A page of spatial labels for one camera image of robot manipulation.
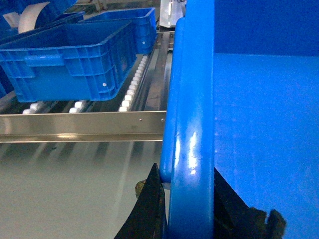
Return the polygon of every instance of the gray floor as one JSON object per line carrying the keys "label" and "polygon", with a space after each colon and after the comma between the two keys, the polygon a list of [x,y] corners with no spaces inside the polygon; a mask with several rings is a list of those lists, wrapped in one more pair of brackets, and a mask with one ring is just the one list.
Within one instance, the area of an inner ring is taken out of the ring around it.
{"label": "gray floor", "polygon": [[1,144],[0,238],[113,238],[160,150],[161,142]]}

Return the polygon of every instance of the metal frame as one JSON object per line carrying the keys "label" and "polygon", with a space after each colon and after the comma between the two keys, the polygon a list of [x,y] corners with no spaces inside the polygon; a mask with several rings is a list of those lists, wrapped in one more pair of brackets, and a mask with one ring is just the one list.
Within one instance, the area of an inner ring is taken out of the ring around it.
{"label": "metal frame", "polygon": [[162,140],[165,111],[1,115],[1,142]]}

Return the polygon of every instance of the roller conveyor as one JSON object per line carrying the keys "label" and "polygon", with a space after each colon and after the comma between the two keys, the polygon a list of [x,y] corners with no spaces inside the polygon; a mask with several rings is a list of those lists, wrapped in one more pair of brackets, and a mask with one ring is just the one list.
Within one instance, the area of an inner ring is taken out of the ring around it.
{"label": "roller conveyor", "polygon": [[14,92],[8,94],[0,100],[0,142],[162,140],[171,67],[167,49],[173,36],[159,33],[152,53],[139,55],[110,101],[30,104],[19,103]]}

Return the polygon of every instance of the crate handle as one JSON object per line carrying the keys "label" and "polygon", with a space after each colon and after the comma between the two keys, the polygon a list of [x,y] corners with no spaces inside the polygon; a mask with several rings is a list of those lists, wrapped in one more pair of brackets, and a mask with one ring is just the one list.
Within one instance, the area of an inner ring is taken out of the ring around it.
{"label": "crate handle", "polygon": [[64,66],[61,55],[27,56],[24,59],[29,67]]}

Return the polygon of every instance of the white paper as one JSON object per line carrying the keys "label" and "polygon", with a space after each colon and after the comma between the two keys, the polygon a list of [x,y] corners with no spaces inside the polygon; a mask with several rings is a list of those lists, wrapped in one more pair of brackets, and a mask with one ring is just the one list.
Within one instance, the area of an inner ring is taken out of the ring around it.
{"label": "white paper", "polygon": [[17,12],[10,12],[3,15],[4,19],[8,22],[11,28],[16,28],[19,26],[20,15]]}
{"label": "white paper", "polygon": [[38,19],[40,12],[49,3],[50,2],[47,1],[27,6],[20,16],[18,28],[19,33],[33,30],[35,28],[36,20]]}

